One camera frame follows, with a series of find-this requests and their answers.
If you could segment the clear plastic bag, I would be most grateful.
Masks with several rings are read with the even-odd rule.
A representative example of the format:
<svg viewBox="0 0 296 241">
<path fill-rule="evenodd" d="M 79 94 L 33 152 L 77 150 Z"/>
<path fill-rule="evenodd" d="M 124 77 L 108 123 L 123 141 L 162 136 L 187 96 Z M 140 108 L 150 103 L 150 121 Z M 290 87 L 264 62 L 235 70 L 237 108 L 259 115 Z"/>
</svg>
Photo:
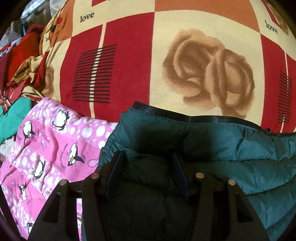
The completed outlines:
<svg viewBox="0 0 296 241">
<path fill-rule="evenodd" d="M 40 13 L 42 13 L 46 9 L 50 9 L 49 5 L 50 5 L 50 1 L 48 0 L 30 1 L 26 5 L 23 13 L 21 14 L 22 23 L 31 22 L 35 18 L 35 16 L 38 16 Z"/>
</svg>

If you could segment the rose patterned folded blanket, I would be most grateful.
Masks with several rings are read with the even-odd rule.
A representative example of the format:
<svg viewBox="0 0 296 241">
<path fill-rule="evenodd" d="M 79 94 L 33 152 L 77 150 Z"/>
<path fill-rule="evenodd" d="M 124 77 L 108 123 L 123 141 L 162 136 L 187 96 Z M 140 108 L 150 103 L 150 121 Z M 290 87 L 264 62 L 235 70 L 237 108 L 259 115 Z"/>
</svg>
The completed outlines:
<svg viewBox="0 0 296 241">
<path fill-rule="evenodd" d="M 295 33 L 275 1 L 66 1 L 43 96 L 118 121 L 135 101 L 295 131 Z"/>
</svg>

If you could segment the green garment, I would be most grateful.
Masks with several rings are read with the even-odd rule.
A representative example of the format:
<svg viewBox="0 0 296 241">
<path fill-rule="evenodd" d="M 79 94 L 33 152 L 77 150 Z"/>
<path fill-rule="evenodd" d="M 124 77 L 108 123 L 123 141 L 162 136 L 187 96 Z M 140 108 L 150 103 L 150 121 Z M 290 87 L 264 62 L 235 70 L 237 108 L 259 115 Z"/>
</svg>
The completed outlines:
<svg viewBox="0 0 296 241">
<path fill-rule="evenodd" d="M 14 136 L 19 129 L 20 124 L 33 106 L 29 98 L 21 97 L 18 99 L 6 113 L 1 108 L 0 119 L 0 142 L 1 144 L 8 138 Z"/>
</svg>

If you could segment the pink penguin bed quilt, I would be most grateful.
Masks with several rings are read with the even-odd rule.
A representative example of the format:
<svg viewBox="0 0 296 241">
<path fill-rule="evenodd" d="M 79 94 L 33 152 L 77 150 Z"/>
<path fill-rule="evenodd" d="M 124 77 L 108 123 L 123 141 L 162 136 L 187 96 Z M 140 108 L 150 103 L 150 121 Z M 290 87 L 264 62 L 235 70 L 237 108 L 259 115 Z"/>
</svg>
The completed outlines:
<svg viewBox="0 0 296 241">
<path fill-rule="evenodd" d="M 81 181 L 95 172 L 115 127 L 51 98 L 43 98 L 28 112 L 1 167 L 1 188 L 22 237 L 29 236 L 61 180 Z"/>
</svg>

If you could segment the teal quilted puffer jacket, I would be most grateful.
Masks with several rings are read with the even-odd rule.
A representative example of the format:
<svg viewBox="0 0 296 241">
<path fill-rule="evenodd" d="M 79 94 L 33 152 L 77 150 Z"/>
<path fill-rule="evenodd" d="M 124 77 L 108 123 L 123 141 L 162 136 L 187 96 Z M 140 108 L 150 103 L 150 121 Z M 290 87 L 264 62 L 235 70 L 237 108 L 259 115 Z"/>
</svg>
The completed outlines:
<svg viewBox="0 0 296 241">
<path fill-rule="evenodd" d="M 230 116 L 186 116 L 135 102 L 101 149 L 97 171 L 124 151 L 99 206 L 105 240 L 191 240 L 192 206 L 173 157 L 187 170 L 235 180 L 269 240 L 295 240 L 295 133 Z"/>
</svg>

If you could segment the red clothes pile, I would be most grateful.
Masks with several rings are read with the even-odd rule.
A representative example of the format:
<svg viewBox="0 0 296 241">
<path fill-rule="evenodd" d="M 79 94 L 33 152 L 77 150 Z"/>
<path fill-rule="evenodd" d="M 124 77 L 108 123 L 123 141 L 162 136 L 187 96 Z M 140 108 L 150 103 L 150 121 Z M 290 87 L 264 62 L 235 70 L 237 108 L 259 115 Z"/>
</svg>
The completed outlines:
<svg viewBox="0 0 296 241">
<path fill-rule="evenodd" d="M 19 44 L 8 44 L 1 56 L 1 107 L 9 108 L 26 86 L 41 85 L 34 77 L 41 62 L 40 41 L 44 27 L 32 25 Z"/>
</svg>

